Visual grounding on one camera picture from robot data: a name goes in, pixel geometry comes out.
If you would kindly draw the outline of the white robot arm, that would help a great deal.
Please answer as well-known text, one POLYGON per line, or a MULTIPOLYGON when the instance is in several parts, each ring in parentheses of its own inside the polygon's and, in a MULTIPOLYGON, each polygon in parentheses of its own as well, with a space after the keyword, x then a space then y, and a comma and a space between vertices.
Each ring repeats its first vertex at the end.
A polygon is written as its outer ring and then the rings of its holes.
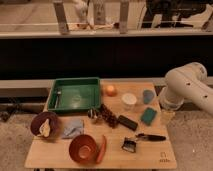
POLYGON ((188 99, 213 116, 213 88, 204 83, 206 78, 207 70, 198 62, 171 69, 165 75, 166 86, 159 93, 160 105, 175 111, 188 99))

